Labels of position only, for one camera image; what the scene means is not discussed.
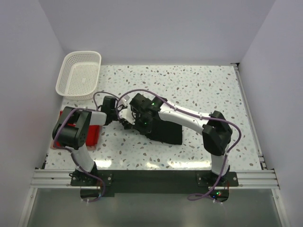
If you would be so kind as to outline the black t shirt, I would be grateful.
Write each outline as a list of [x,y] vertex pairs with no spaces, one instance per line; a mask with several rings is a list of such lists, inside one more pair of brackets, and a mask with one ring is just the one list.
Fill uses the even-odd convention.
[[182,125],[174,122],[154,120],[151,132],[145,135],[150,140],[167,143],[170,145],[182,145]]

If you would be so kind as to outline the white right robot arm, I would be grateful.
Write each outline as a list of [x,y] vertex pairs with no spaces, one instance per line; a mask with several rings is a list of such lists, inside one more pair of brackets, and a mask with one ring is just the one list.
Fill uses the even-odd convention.
[[173,104],[163,97],[149,99],[140,93],[122,102],[118,117],[125,127],[137,130],[150,140],[181,145],[184,127],[202,135],[204,149],[211,155],[212,183],[221,186],[228,180],[230,165],[226,155],[232,129],[221,112],[206,115]]

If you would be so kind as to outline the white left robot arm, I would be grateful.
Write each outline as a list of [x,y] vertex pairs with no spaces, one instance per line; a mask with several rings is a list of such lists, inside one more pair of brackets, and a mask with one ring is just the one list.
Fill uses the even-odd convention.
[[87,150],[86,140],[90,126],[106,126],[117,121],[117,98],[106,96],[97,110],[65,107],[53,129],[53,146],[69,151],[76,169],[83,172],[82,181],[94,185],[98,181],[95,162]]

